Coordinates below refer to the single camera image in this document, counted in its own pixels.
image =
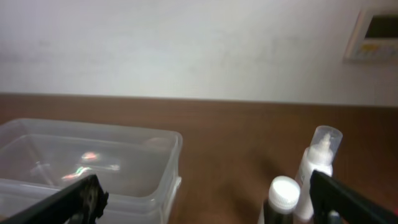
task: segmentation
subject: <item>display screen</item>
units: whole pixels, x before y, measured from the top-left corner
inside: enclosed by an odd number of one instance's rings
[[[398,15],[373,16],[365,39],[398,39]]]

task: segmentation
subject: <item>translucent storage box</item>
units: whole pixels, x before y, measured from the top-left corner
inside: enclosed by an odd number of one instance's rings
[[[181,183],[173,131],[41,119],[0,126],[0,215],[10,217],[96,174],[108,205],[97,223],[164,224]]]

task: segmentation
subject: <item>bottle with white cap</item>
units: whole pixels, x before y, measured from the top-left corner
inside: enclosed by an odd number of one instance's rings
[[[269,188],[268,200],[264,203],[264,223],[293,224],[293,210],[299,196],[300,186],[294,179],[276,177]]]
[[[295,180],[301,186],[300,198],[294,210],[302,222],[312,218],[313,207],[310,197],[310,179],[314,170],[329,176],[333,173],[331,163],[335,158],[343,134],[329,126],[319,126],[315,130],[310,147],[306,148]]]

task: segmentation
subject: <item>wall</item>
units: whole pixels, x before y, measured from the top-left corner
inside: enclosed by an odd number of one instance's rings
[[[398,67],[341,61],[372,6],[2,0],[0,91],[397,106]]]

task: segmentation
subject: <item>brown wooden table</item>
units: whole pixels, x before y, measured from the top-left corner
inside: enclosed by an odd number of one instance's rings
[[[0,95],[0,123],[61,119],[178,131],[180,223],[257,223],[271,180],[293,177],[313,132],[338,128],[334,177],[398,208],[398,109],[82,96]]]

